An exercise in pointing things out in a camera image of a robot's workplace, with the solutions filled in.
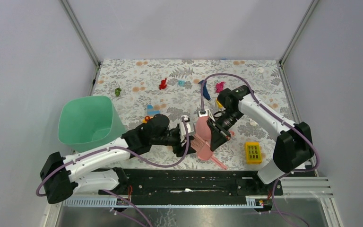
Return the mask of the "toy block car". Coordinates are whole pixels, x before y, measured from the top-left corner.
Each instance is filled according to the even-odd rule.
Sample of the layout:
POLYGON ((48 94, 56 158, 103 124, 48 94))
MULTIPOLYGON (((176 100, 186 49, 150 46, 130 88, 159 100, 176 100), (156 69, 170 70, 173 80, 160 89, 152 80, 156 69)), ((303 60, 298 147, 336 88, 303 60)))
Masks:
POLYGON ((150 119, 152 119, 156 114, 159 114, 160 111, 155 109, 152 105, 147 105, 146 116, 142 120, 143 123, 147 123, 150 119))

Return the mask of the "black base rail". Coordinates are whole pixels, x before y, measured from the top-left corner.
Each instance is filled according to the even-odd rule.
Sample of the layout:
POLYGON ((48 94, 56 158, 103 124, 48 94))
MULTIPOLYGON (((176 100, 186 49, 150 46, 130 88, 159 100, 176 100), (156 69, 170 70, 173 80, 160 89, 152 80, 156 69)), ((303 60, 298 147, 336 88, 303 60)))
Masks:
POLYGON ((246 198, 283 195, 281 184, 264 184, 255 171, 131 169, 113 193, 136 205, 245 205, 246 198))

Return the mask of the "yellow grid block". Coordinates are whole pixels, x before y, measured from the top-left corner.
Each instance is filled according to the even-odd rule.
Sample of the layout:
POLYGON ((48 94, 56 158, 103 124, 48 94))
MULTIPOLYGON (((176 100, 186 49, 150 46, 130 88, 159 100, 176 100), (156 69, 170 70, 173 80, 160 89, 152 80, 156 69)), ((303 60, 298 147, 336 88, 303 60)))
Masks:
POLYGON ((259 142, 245 142, 244 144, 246 163, 259 165, 262 163, 261 149, 259 142))

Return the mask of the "pink dustpan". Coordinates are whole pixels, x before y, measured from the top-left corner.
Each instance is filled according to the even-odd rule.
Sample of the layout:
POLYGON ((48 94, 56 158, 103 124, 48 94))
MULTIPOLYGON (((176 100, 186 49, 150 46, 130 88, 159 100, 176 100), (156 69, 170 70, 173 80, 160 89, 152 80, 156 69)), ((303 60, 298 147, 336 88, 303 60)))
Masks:
MULTIPOLYGON (((210 141, 210 129, 207 125, 207 120, 211 120, 208 117, 199 117, 196 122, 196 134, 205 141, 210 141)), ((234 136, 234 132, 230 131, 231 138, 234 136)))

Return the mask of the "red paper scrap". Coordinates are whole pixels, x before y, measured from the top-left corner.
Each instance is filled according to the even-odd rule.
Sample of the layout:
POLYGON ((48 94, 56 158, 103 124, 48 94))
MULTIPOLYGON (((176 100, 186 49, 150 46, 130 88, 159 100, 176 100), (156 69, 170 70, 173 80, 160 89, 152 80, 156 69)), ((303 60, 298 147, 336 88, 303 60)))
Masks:
POLYGON ((164 78, 163 80, 161 80, 160 84, 159 84, 159 89, 163 90, 167 88, 167 78, 164 78))

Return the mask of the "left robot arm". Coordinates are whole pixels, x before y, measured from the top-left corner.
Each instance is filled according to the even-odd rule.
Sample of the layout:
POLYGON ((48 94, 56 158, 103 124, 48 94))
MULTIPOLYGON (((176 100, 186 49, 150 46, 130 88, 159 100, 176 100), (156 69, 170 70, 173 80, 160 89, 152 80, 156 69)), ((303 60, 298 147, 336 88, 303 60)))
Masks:
POLYGON ((169 128, 166 115, 156 114, 145 123, 127 131, 115 140, 81 154, 61 156, 60 152, 48 156, 40 171, 41 183, 35 194, 46 197, 49 204, 62 202, 81 191, 109 190, 116 194, 126 192, 126 175, 118 169, 99 173, 108 164, 138 158, 149 165, 170 168, 181 163, 193 152, 191 142, 196 133, 195 125, 186 115, 175 128, 169 128), (154 163, 142 155, 152 146, 171 146, 179 161, 164 165, 154 163))

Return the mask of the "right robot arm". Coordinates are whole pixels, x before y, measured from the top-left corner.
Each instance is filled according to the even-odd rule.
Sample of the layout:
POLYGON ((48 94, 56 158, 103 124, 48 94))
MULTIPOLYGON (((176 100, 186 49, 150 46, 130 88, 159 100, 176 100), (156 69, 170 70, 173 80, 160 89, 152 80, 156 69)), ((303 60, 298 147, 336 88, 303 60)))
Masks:
POLYGON ((229 129, 244 115, 265 129, 276 143, 272 159, 257 172, 257 179, 252 182, 256 194, 265 194, 273 181, 314 156, 309 125, 305 122, 295 123, 269 109, 246 85, 234 90, 225 88, 217 99, 225 110, 217 119, 207 120, 211 130, 211 151, 230 139, 229 129))

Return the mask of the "small yellow block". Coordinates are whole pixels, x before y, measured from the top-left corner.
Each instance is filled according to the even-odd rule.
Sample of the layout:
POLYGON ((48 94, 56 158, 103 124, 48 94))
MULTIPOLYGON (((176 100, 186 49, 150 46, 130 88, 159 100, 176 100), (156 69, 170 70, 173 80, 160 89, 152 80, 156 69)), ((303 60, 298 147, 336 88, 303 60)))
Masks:
POLYGON ((216 105, 218 106, 218 108, 223 108, 223 105, 216 99, 216 105))

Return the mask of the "green paper scrap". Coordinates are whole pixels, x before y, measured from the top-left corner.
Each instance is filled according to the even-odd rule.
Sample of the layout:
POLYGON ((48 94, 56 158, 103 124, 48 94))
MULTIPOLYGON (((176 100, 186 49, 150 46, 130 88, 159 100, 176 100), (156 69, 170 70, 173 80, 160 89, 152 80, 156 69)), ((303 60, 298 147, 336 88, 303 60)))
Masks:
POLYGON ((115 93, 115 96, 116 96, 116 97, 119 97, 119 96, 120 96, 120 94, 121 94, 121 88, 120 88, 120 87, 116 88, 116 89, 114 90, 114 93, 115 93))

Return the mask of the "green trash bin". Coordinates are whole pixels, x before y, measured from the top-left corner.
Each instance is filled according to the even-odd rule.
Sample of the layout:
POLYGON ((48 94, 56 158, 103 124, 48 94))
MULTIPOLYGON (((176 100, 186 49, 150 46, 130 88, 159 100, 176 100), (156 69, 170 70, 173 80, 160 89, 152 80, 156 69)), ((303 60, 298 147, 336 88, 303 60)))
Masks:
POLYGON ((79 153, 114 141, 126 128, 106 96, 87 96, 66 103, 61 111, 58 139, 79 153))

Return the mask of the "pink brush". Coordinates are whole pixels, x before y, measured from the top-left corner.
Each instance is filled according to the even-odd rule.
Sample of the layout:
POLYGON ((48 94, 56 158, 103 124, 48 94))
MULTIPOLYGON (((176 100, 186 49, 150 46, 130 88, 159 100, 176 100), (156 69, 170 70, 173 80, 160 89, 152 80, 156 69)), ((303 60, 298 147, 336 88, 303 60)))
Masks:
POLYGON ((210 149, 210 145, 206 141, 200 140, 198 137, 195 137, 194 140, 192 140, 190 143, 191 148, 196 151, 196 155, 199 159, 204 161, 212 161, 223 170, 228 169, 228 167, 224 163, 222 163, 213 155, 213 152, 210 149))

